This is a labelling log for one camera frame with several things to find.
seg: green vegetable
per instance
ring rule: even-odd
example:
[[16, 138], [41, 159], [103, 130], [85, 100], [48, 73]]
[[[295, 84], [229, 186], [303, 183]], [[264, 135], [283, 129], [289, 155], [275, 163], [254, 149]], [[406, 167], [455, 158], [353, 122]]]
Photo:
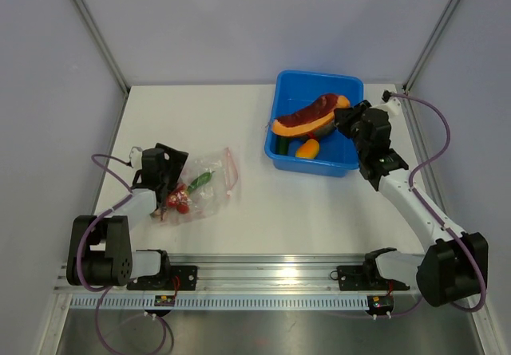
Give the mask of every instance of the green vegetable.
[[287, 156], [290, 140], [291, 138], [277, 136], [277, 154], [280, 154], [281, 156]]
[[195, 178], [192, 183], [190, 183], [187, 187], [187, 192], [190, 194], [192, 191], [197, 190], [198, 187], [201, 187], [208, 183], [211, 180], [211, 177], [213, 177], [214, 172], [205, 172], [202, 173], [200, 176]]

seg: plastic bag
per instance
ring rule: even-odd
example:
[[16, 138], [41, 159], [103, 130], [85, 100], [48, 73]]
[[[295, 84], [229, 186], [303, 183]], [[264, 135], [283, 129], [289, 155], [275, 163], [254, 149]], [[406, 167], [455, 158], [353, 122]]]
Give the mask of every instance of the plastic bag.
[[237, 181], [229, 148], [188, 159], [176, 189], [167, 197], [166, 210], [155, 211], [153, 217], [179, 225], [215, 215], [228, 203]]

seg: white wall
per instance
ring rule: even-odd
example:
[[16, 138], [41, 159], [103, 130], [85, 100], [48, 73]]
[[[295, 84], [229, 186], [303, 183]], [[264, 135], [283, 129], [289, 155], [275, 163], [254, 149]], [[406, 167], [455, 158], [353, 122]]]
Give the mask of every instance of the white wall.
[[132, 85], [283, 69], [403, 82], [448, 0], [86, 0]]
[[70, 0], [0, 8], [0, 353], [25, 355], [123, 101]]
[[[454, 220], [489, 242], [489, 296], [502, 333], [511, 327], [511, 0], [463, 0], [414, 94], [450, 122], [450, 149], [435, 169]], [[430, 145], [445, 139], [422, 113]], [[511, 349], [511, 338], [505, 336]]]

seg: blue plastic container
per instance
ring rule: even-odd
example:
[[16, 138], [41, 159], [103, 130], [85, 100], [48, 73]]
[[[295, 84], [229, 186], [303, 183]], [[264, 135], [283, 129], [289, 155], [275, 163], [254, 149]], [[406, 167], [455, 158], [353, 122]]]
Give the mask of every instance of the blue plastic container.
[[[325, 93], [344, 95], [351, 105], [356, 105], [363, 99], [363, 90], [363, 83], [356, 77], [284, 70], [277, 78], [271, 122], [306, 107]], [[264, 151], [280, 170], [343, 177], [348, 170], [358, 169], [353, 142], [337, 131], [320, 140], [319, 154], [314, 160], [295, 157], [302, 143], [298, 139], [292, 140], [287, 156], [281, 156], [277, 154], [277, 135], [268, 128]]]

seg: white table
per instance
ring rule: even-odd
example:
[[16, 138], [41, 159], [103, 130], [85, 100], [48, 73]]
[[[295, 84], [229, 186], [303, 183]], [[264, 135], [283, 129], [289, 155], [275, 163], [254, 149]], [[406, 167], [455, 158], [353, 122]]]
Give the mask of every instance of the white table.
[[[358, 171], [344, 178], [283, 172], [263, 151], [274, 85], [133, 87], [113, 147], [127, 159], [132, 146], [161, 142], [190, 158], [230, 147], [240, 173], [231, 201], [218, 215], [177, 227], [148, 217], [132, 231], [133, 249], [173, 254], [361, 254], [382, 247], [422, 253], [405, 220]], [[394, 85], [365, 85], [380, 103]], [[414, 167], [417, 159], [404, 116], [391, 120], [392, 147]], [[130, 168], [109, 167], [129, 182]], [[107, 176], [97, 209], [125, 190]]]

